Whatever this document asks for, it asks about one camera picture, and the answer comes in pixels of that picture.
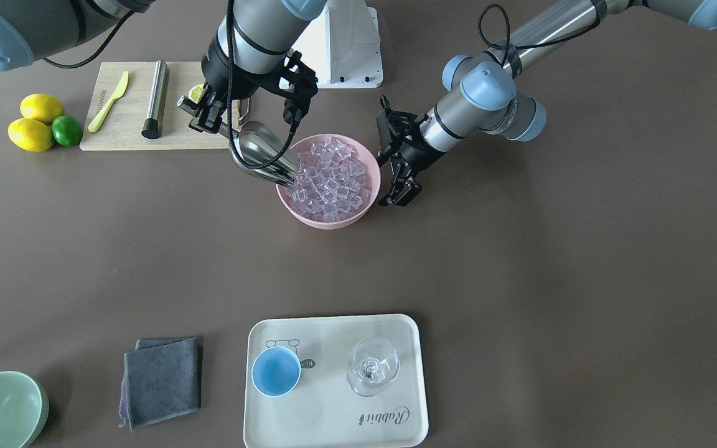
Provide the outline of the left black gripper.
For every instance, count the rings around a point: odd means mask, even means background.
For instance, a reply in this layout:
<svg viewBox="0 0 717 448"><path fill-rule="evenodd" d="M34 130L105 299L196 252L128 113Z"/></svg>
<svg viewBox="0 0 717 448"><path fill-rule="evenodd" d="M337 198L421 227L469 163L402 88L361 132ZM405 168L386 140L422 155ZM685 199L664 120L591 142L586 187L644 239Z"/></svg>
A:
<svg viewBox="0 0 717 448"><path fill-rule="evenodd" d="M444 153L430 145L421 130L429 116L393 110L386 95L380 96L377 116L380 151L378 165L391 162L393 178L387 195L378 199L381 207L406 207L422 191L416 176L435 164Z"/></svg>

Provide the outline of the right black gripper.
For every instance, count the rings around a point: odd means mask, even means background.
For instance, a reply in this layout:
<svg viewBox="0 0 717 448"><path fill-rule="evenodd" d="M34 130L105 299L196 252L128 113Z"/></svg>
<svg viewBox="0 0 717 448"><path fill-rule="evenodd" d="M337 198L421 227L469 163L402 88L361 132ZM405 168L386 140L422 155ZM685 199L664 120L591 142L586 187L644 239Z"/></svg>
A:
<svg viewBox="0 0 717 448"><path fill-rule="evenodd" d="M279 62L271 62L269 73L248 73L230 67L222 49L209 49L201 62L205 77L204 91L199 100L182 96L177 107L191 114L189 127L210 134L227 135L227 88L232 85L232 100L246 100L262 88L285 98L284 121L294 129L308 114L311 98L318 93L315 71L301 62L301 54L290 50Z"/></svg>

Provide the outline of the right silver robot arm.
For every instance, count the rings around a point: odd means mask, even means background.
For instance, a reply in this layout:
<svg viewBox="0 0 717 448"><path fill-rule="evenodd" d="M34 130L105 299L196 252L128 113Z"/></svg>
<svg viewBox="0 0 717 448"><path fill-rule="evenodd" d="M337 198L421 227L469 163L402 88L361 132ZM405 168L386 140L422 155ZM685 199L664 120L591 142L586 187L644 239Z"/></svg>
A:
<svg viewBox="0 0 717 448"><path fill-rule="evenodd" d="M321 14L324 1L230 1L202 59L199 100L179 100L190 127L227 133L230 100L264 88L283 96L284 121L293 127L317 93L316 74L291 46ZM27 67L82 45L121 24L149 1L0 1L0 72Z"/></svg>

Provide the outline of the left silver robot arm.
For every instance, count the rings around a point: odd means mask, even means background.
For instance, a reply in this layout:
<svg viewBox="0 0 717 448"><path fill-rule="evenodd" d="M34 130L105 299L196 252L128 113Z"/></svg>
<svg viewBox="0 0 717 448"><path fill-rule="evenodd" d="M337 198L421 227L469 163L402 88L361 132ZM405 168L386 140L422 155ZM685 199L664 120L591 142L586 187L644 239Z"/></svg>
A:
<svg viewBox="0 0 717 448"><path fill-rule="evenodd" d="M516 80L569 40L634 6L699 29L717 29L717 1L559 1L520 28L506 28L496 42L482 37L482 53L456 55L446 63L441 74L446 94L429 111L397 111L381 96L376 160L389 164L392 175L379 206L407 206L422 191L416 176L475 130L517 142L539 136L546 109L518 91Z"/></svg>

